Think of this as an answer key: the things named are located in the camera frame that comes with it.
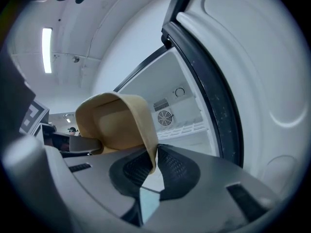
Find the white ceiling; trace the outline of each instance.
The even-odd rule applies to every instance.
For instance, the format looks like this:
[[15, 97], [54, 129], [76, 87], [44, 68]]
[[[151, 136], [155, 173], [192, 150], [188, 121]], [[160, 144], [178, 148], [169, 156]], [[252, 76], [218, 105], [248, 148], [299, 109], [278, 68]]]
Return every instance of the white ceiling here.
[[[9, 51], [37, 95], [57, 97], [61, 91], [70, 99], [70, 91], [92, 88], [109, 45], [128, 20], [151, 1], [32, 2], [15, 24]], [[53, 28], [52, 74], [46, 74], [43, 68], [41, 37], [44, 27]], [[74, 63], [74, 56], [80, 61]]]

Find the person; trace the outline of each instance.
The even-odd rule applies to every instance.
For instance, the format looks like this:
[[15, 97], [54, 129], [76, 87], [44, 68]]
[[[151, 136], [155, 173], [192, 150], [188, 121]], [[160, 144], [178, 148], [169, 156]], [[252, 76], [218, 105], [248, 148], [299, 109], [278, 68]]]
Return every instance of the person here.
[[75, 127], [71, 127], [71, 128], [69, 129], [69, 134], [70, 134], [70, 135], [75, 135], [76, 132], [77, 132], [77, 130], [76, 130]]

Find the fan vent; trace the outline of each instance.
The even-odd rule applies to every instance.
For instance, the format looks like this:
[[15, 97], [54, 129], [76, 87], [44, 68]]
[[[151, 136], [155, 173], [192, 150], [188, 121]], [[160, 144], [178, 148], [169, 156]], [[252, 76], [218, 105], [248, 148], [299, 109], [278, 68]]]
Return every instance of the fan vent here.
[[169, 103], [166, 99], [161, 99], [160, 101], [154, 103], [155, 111], [163, 110], [164, 108], [168, 107]]
[[160, 111], [157, 115], [157, 120], [163, 126], [168, 126], [172, 122], [172, 115], [168, 111]]

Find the ceiling light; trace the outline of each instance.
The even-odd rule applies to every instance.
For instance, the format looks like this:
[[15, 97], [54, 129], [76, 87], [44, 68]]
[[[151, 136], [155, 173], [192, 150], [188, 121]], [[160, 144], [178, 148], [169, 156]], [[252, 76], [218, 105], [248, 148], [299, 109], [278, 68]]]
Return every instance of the ceiling light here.
[[51, 28], [44, 28], [42, 30], [42, 57], [43, 66], [46, 73], [52, 73], [51, 69]]

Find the black cap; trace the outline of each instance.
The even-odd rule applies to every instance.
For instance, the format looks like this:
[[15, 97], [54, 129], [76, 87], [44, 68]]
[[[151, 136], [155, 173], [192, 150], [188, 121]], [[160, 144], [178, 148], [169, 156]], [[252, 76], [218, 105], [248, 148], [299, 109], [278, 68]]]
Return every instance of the black cap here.
[[71, 128], [69, 129], [69, 132], [77, 132], [77, 130], [76, 130], [75, 127], [71, 127]]

